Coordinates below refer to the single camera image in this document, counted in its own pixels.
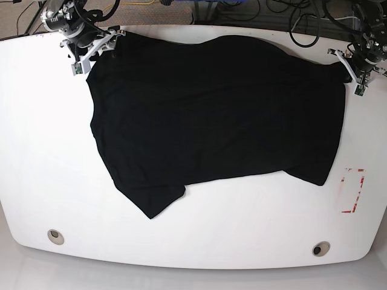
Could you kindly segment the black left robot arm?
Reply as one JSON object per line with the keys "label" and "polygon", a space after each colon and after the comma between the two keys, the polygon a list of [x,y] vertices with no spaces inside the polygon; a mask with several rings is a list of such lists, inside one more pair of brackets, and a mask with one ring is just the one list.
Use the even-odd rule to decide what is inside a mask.
{"label": "black left robot arm", "polygon": [[376,66],[386,60],[386,16],[381,1],[353,1],[352,11],[359,19],[359,30],[351,32],[351,66],[365,85]]}

